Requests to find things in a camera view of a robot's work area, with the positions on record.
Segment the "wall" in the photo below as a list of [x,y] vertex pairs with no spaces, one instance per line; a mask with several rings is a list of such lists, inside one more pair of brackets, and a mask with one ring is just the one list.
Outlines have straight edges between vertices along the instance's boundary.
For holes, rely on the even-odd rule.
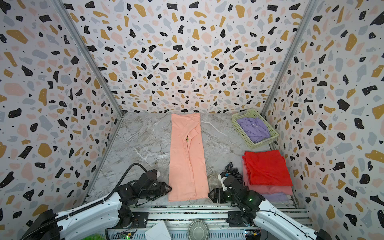
[[267,112],[300,206],[333,239],[384,239],[383,11],[319,1]]
[[124,112],[261,110],[307,0],[65,0]]
[[19,239],[82,204],[117,114],[49,1],[1,2],[0,238]]

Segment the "basket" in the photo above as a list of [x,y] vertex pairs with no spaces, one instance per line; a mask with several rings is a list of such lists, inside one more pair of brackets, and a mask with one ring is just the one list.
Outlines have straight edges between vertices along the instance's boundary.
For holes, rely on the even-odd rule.
[[[237,119],[245,118],[245,117],[247,117],[247,118],[260,118],[261,120],[263,120],[263,122],[265,123],[265,125],[267,126],[267,128],[269,130],[269,133],[271,134],[271,137],[264,139],[260,142],[253,143],[251,141],[251,139],[249,139],[249,137],[245,134],[244,130],[240,127],[240,125],[236,121]],[[277,131],[274,130],[273,127],[271,127],[271,125],[269,125],[267,123],[267,121],[253,108],[233,114],[232,115],[232,125],[235,127],[237,132],[241,135],[241,137],[244,139],[245,143],[249,146],[250,149],[260,147],[261,145],[264,145],[264,144],[270,144],[271,142],[273,142],[273,140],[275,138],[277,138],[279,136]]]

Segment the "marble surface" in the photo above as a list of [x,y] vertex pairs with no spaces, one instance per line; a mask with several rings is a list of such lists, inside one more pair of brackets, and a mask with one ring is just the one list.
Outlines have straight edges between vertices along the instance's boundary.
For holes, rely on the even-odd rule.
[[[244,151],[269,151],[269,145],[249,149],[231,123],[231,114],[201,114],[202,138],[207,167],[209,189],[221,187],[217,178],[229,162],[242,172]],[[88,194],[87,202],[108,194],[119,181],[125,170],[134,162],[147,170],[160,171],[159,181],[168,183],[169,155],[171,141],[171,114],[169,113],[127,113],[113,142],[107,159],[96,183]],[[143,170],[134,166],[122,184],[139,179]],[[214,205],[210,199],[183,202],[168,202],[163,196],[145,205]]]

